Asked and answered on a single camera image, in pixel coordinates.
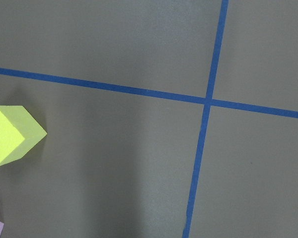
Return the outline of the yellow foam cube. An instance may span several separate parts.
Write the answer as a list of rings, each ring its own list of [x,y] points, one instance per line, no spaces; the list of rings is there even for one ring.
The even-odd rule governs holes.
[[[47,132],[23,106],[0,106],[0,166],[21,159]]]

